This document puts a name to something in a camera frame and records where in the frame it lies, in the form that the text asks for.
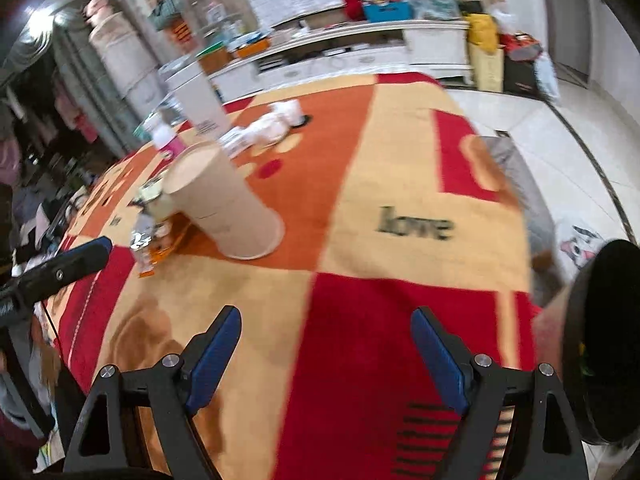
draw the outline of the red oval spot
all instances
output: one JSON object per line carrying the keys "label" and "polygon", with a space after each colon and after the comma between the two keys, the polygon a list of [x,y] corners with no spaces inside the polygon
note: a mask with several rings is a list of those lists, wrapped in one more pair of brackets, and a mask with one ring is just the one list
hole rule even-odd
{"label": "red oval spot", "polygon": [[279,158],[274,158],[270,160],[266,164],[264,164],[260,170],[258,170],[258,178],[269,178],[270,176],[275,175],[282,168],[282,160]]}

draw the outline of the white plastic bag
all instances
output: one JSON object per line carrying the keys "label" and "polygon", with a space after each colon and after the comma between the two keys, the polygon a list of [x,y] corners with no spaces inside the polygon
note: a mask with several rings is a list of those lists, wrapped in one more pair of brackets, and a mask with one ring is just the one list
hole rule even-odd
{"label": "white plastic bag", "polygon": [[498,24],[498,32],[500,34],[517,34],[520,30],[518,26],[518,17],[515,14],[511,14],[504,2],[493,4],[487,12],[493,17]]}
{"label": "white plastic bag", "polygon": [[533,69],[536,72],[536,81],[540,91],[554,104],[560,105],[560,89],[558,88],[558,79],[556,78],[556,70],[549,54],[542,52],[535,62]]}

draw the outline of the blue gripper pad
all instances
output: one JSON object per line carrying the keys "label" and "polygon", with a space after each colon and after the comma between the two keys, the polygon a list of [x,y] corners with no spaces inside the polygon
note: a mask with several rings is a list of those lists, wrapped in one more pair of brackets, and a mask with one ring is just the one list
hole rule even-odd
{"label": "blue gripper pad", "polygon": [[468,386],[465,384],[465,375],[421,309],[411,315],[411,335],[429,369],[440,399],[457,414],[464,415],[469,407],[465,396],[465,386]]}
{"label": "blue gripper pad", "polygon": [[190,416],[195,415],[199,409],[208,406],[211,402],[240,339],[242,331],[240,311],[236,307],[230,307],[228,314],[223,311],[220,316],[224,314],[226,317],[222,325],[204,349],[202,357],[191,373],[191,392],[185,403]]}

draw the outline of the black floor border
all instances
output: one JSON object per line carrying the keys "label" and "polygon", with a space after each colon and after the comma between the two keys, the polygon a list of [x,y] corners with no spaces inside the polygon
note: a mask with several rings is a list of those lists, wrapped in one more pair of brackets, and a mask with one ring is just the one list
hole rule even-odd
{"label": "black floor border", "polygon": [[[479,92],[479,90],[477,90],[475,88],[469,88],[468,86],[465,87],[465,86],[457,86],[457,85],[456,86],[446,86],[446,85],[444,85],[444,88],[447,89],[447,90],[466,90],[466,91],[470,91],[470,92]],[[492,94],[492,93],[498,93],[498,92],[482,92],[482,93]],[[512,92],[504,92],[503,95],[511,95],[511,96],[514,96],[514,97],[522,97],[524,99],[531,99],[533,101],[539,101],[541,103],[546,104],[551,109],[551,111],[556,115],[556,117],[559,119],[559,121],[562,123],[562,125],[569,131],[569,133],[575,139],[575,142],[578,143],[578,146],[580,146],[580,148],[582,149],[584,154],[589,159],[589,162],[593,166],[593,169],[596,170],[596,173],[598,174],[598,176],[600,177],[600,180],[604,184],[604,187],[607,190],[607,193],[609,193],[609,197],[610,197],[611,201],[613,202],[613,205],[615,206],[616,211],[618,212],[618,216],[620,216],[620,221],[622,222],[622,227],[625,229],[626,237],[628,238],[628,240],[631,243],[637,245],[638,242],[636,241],[636,236],[634,234],[634,230],[631,227],[631,224],[629,223],[629,218],[626,215],[626,212],[625,212],[624,208],[622,207],[622,203],[620,202],[620,197],[616,193],[616,190],[614,189],[614,187],[611,185],[611,182],[610,182],[609,178],[607,177],[607,175],[605,174],[604,170],[602,169],[602,166],[600,165],[600,163],[596,160],[596,158],[593,155],[593,153],[591,153],[591,150],[589,149],[589,147],[582,140],[582,137],[580,136],[580,134],[578,134],[578,132],[575,131],[575,128],[573,126],[571,126],[571,123],[566,120],[565,116],[562,115],[560,113],[560,111],[555,106],[553,106],[553,104],[551,104],[551,102],[549,102],[549,101],[547,101],[545,99],[537,98],[537,97],[534,97],[534,96],[526,96],[526,95],[514,94]]]}

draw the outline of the yellow bag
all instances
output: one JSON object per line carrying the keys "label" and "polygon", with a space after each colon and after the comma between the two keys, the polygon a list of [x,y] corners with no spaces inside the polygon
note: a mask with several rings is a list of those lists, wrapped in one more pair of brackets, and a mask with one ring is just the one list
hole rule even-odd
{"label": "yellow bag", "polygon": [[498,50],[498,27],[489,14],[469,14],[465,16],[471,24],[469,28],[469,43],[476,44],[487,54],[494,54]]}

